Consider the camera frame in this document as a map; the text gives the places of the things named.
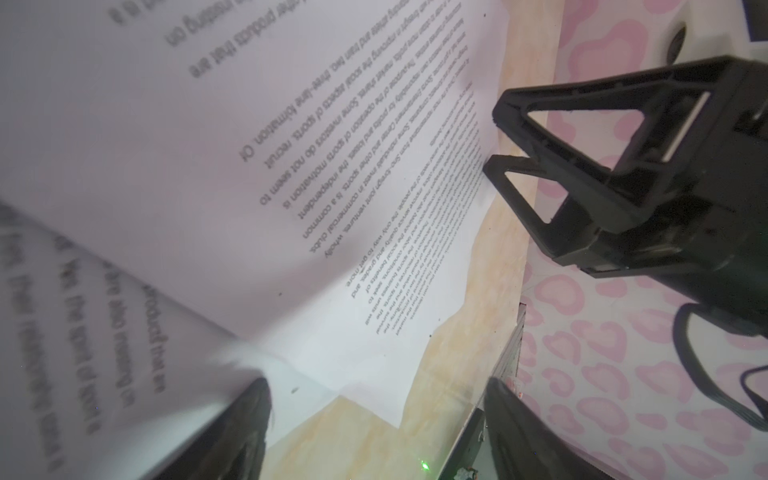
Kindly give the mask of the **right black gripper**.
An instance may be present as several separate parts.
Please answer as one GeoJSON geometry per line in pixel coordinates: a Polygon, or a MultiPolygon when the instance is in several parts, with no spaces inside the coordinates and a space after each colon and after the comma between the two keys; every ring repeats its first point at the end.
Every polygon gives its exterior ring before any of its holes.
{"type": "Polygon", "coordinates": [[[767,67],[723,57],[505,91],[483,173],[543,254],[767,331],[767,67]]]}

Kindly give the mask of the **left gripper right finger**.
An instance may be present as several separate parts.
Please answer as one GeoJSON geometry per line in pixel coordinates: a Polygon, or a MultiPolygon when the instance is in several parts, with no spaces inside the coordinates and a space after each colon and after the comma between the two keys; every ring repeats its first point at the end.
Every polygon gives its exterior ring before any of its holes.
{"type": "Polygon", "coordinates": [[[500,479],[609,477],[568,448],[500,379],[488,380],[484,407],[491,454],[500,479]]]}

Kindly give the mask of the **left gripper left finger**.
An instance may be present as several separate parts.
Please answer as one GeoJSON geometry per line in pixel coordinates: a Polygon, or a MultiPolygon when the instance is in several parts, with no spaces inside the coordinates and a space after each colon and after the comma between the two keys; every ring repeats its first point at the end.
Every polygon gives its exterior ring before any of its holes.
{"type": "Polygon", "coordinates": [[[268,382],[259,378],[156,477],[257,480],[267,450],[271,412],[268,382]]]}

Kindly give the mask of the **text paper sheet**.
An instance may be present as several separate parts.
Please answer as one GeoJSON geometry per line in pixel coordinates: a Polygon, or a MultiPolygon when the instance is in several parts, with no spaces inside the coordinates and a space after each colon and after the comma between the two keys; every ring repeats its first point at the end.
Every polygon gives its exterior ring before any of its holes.
{"type": "Polygon", "coordinates": [[[462,306],[499,1],[5,1],[1,197],[393,426],[462,306]]]}

